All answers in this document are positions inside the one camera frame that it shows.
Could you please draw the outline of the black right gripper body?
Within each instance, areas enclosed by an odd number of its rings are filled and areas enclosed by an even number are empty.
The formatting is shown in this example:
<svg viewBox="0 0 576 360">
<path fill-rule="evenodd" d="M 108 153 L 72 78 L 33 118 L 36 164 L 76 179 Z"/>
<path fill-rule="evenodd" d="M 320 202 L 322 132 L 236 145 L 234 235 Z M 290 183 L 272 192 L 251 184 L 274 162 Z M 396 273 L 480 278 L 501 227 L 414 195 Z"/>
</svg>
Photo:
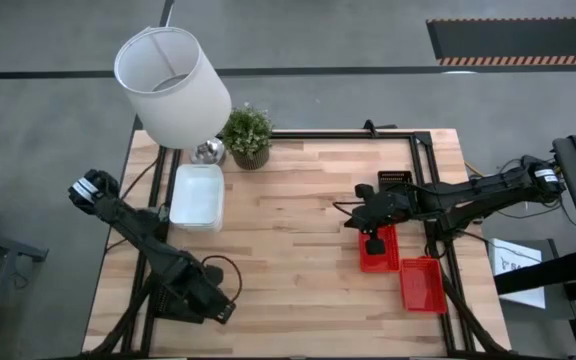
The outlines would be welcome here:
<svg viewBox="0 0 576 360">
<path fill-rule="evenodd" d="M 406 222 L 417 209 L 415 196 L 406 189 L 376 192 L 372 185 L 358 184 L 355 195 L 363 203 L 351 210 L 344 226 L 362 233 L 374 233 L 380 227 Z"/>
</svg>

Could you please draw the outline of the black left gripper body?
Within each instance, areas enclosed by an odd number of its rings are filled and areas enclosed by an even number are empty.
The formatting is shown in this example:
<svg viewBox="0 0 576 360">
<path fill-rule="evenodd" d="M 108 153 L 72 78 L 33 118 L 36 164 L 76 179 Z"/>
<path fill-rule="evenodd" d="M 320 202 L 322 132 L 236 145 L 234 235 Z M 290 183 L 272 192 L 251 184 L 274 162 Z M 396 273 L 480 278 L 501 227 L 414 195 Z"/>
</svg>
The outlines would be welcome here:
<svg viewBox="0 0 576 360">
<path fill-rule="evenodd" d="M 166 285 L 166 289 L 180 299 L 186 299 L 196 313 L 207 307 L 211 294 L 224 292 L 219 285 L 224 280 L 224 271 L 214 265 L 204 265 L 186 251 L 179 251 L 174 270 L 176 276 Z"/>
</svg>

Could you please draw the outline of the red plastic basket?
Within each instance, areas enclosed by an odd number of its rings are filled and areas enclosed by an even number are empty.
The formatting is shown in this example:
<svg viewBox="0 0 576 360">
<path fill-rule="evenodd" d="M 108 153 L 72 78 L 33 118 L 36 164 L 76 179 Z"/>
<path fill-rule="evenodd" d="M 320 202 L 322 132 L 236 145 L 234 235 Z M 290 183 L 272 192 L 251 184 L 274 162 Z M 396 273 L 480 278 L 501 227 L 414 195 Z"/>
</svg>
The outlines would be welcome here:
<svg viewBox="0 0 576 360">
<path fill-rule="evenodd" d="M 446 313 L 447 302 L 437 259 L 404 258 L 401 261 L 400 286 L 403 305 L 407 311 Z"/>
<path fill-rule="evenodd" d="M 359 233 L 360 269 L 365 273 L 389 273 L 400 271 L 399 246 L 394 225 L 384 226 L 386 252 L 383 255 L 368 255 L 364 242 L 366 233 Z"/>
</svg>

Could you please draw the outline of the white plastic basket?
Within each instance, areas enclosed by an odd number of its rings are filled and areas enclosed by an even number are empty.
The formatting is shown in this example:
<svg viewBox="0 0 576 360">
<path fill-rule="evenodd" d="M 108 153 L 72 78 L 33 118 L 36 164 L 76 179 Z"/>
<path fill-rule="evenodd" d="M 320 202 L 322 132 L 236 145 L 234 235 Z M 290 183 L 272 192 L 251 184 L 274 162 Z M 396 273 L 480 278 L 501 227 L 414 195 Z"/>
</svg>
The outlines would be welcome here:
<svg viewBox="0 0 576 360">
<path fill-rule="evenodd" d="M 223 222 L 217 221 L 215 223 L 174 223 L 174 226 L 180 229 L 186 229 L 188 231 L 220 231 Z"/>
<path fill-rule="evenodd" d="M 183 164 L 176 170 L 169 220 L 174 223 L 223 222 L 225 182 L 217 165 Z"/>
</svg>

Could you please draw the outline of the black table clamp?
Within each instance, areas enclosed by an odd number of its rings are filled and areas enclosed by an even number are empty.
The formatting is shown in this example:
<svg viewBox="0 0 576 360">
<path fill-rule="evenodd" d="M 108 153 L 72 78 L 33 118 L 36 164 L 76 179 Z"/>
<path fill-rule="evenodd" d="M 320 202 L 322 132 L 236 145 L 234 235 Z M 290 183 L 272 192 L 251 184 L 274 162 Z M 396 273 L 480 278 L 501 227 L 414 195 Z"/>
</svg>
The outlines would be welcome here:
<svg viewBox="0 0 576 360">
<path fill-rule="evenodd" d="M 381 130 L 393 130 L 393 129 L 397 129 L 398 126 L 395 124 L 388 124 L 388 125 L 375 125 L 374 122 L 370 119 L 367 119 L 364 124 L 362 129 L 366 130 L 370 136 L 372 138 L 378 138 L 380 136 L 380 131 Z"/>
</svg>

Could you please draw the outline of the chrome lamp base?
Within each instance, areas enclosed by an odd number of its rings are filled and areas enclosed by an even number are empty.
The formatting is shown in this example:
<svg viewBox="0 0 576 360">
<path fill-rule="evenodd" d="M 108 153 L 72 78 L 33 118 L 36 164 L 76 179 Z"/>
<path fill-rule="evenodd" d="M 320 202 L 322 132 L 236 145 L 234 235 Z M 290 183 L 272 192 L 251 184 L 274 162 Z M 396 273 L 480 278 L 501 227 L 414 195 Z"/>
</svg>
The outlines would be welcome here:
<svg viewBox="0 0 576 360">
<path fill-rule="evenodd" d="M 218 138 L 212 138 L 196 146 L 190 153 L 193 164 L 221 166 L 226 158 L 226 148 Z"/>
</svg>

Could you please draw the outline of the green potted plant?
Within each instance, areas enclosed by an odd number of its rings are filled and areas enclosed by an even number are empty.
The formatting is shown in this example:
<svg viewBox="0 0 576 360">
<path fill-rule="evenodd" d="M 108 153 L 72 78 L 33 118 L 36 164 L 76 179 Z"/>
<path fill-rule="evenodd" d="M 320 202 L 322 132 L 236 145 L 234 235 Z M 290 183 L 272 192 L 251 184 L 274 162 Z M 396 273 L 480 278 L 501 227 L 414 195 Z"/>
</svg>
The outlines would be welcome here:
<svg viewBox="0 0 576 360">
<path fill-rule="evenodd" d="M 240 168 L 257 170 L 269 160 L 272 131 L 266 111 L 252 106 L 233 108 L 221 131 L 222 142 Z"/>
</svg>

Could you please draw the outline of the white lamp shade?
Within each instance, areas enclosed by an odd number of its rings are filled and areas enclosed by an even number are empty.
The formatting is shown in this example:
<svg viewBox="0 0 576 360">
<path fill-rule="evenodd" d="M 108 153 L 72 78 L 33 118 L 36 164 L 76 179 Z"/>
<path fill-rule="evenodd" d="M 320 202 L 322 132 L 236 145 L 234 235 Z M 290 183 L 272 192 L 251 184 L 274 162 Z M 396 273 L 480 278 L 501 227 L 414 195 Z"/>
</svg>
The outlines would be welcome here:
<svg viewBox="0 0 576 360">
<path fill-rule="evenodd" d="M 232 102 L 197 38 L 176 27 L 146 28 L 118 51 L 114 75 L 161 146 L 185 149 L 215 137 Z"/>
</svg>

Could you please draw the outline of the black hazard-striped floor mat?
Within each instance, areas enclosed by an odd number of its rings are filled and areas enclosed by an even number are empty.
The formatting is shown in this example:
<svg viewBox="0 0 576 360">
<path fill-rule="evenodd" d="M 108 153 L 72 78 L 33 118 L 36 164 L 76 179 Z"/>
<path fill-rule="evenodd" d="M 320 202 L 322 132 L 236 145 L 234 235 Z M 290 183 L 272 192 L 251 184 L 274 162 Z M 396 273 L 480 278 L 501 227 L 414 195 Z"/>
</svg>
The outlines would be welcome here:
<svg viewBox="0 0 576 360">
<path fill-rule="evenodd" d="M 576 17 L 431 19 L 442 66 L 576 65 Z"/>
</svg>

